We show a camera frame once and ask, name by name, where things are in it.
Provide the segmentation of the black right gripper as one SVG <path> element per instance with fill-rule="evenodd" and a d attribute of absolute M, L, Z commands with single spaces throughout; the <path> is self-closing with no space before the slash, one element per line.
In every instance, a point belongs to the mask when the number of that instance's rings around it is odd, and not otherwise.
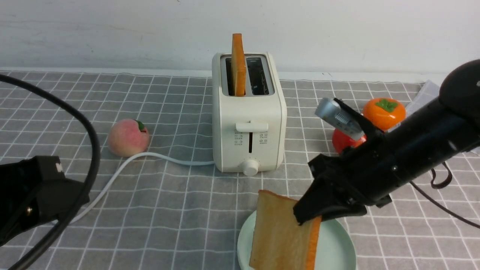
<path fill-rule="evenodd" d="M 321 217 L 364 216 L 365 206 L 379 208 L 392 202 L 394 142 L 367 142 L 340 156 L 318 155 L 308 163 L 314 180 L 293 206 L 299 225 Z"/>

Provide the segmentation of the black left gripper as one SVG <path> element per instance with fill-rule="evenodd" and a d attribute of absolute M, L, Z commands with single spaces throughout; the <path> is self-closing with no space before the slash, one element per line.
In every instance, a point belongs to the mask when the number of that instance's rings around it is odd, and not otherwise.
<path fill-rule="evenodd" d="M 62 218 L 83 183 L 67 179 L 58 156 L 34 156 L 0 166 L 0 244 Z"/>

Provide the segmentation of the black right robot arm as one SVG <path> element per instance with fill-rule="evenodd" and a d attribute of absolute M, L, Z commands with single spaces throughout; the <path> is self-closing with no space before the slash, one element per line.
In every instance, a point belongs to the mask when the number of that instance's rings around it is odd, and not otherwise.
<path fill-rule="evenodd" d="M 479 147 L 479 70 L 479 60 L 454 69 L 436 98 L 387 133 L 341 99 L 322 99 L 319 118 L 347 134 L 360 129 L 366 140 L 337 157 L 320 154 L 308 163 L 313 183 L 293 207 L 298 224 L 364 216 L 368 206 L 391 203 L 398 188 Z"/>

